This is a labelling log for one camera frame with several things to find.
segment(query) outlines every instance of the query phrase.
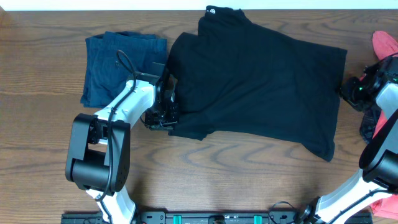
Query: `pink cloth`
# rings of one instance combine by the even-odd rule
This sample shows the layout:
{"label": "pink cloth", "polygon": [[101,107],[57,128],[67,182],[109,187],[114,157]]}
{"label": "pink cloth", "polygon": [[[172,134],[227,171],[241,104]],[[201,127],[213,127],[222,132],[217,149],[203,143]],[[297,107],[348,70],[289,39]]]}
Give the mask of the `pink cloth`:
{"label": "pink cloth", "polygon": [[[373,33],[372,42],[374,53],[376,53],[379,60],[398,52],[398,42],[384,31]],[[382,111],[374,131],[374,136],[380,131],[386,121],[386,115]],[[398,196],[396,195],[372,203],[371,208],[375,216],[398,220]]]}

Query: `wooden table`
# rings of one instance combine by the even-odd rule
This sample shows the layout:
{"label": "wooden table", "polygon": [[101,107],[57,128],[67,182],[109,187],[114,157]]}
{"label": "wooden table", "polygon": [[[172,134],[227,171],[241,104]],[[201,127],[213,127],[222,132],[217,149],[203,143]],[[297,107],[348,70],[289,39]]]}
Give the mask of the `wooden table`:
{"label": "wooden table", "polygon": [[[168,39],[196,32],[204,11],[2,12],[0,16],[0,222],[59,223],[64,212],[97,210],[65,179],[72,121],[82,107],[85,38],[133,30]],[[345,78],[376,62],[375,30],[398,37],[398,11],[246,11],[253,22],[291,37],[348,49]],[[142,207],[267,210],[299,207],[335,190],[358,169],[363,114],[341,102],[335,157],[327,163],[302,145],[216,132],[203,141],[131,133],[127,188]],[[375,219],[381,223],[394,220]]]}

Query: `black cloth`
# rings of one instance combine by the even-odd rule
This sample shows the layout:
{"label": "black cloth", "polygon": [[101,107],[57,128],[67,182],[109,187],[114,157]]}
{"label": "black cloth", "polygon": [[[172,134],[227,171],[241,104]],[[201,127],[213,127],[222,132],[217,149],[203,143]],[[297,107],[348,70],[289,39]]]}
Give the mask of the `black cloth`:
{"label": "black cloth", "polygon": [[154,34],[105,32],[87,38],[86,48],[86,78],[80,99],[84,107],[104,108],[126,86],[129,72],[118,62],[117,50],[122,50],[140,72],[149,72],[153,62],[165,64],[167,60],[167,41]]}
{"label": "black cloth", "polygon": [[169,134],[257,134],[301,142],[330,161],[345,56],[253,24],[242,10],[208,6],[198,35],[181,34],[170,51],[181,117]]}

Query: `pink fabric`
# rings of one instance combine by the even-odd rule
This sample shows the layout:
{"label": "pink fabric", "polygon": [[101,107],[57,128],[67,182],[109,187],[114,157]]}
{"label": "pink fabric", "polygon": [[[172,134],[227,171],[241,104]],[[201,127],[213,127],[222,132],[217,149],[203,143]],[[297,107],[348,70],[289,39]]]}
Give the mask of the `pink fabric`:
{"label": "pink fabric", "polygon": [[[372,42],[374,53],[376,53],[379,60],[398,52],[398,42],[387,32],[376,31],[373,33]],[[386,121],[386,115],[382,111],[374,131],[374,136],[380,131]],[[398,196],[396,195],[372,203],[371,208],[375,216],[398,220]]]}

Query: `wood grain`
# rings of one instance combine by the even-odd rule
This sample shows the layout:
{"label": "wood grain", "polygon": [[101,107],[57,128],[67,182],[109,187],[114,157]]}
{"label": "wood grain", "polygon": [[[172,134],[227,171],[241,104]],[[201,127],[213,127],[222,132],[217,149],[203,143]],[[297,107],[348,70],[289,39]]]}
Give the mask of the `wood grain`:
{"label": "wood grain", "polygon": [[[253,22],[291,37],[348,49],[345,78],[376,61],[375,30],[398,37],[397,11],[246,11]],[[64,168],[86,67],[85,38],[133,30],[167,38],[195,33],[203,11],[8,12],[0,14],[0,220],[59,223],[97,206]],[[300,144],[217,132],[203,141],[149,131],[131,133],[127,188],[141,206],[188,210],[267,210],[295,206],[335,190],[358,169],[362,114],[341,102],[335,158]],[[376,218],[378,223],[396,223]]]}

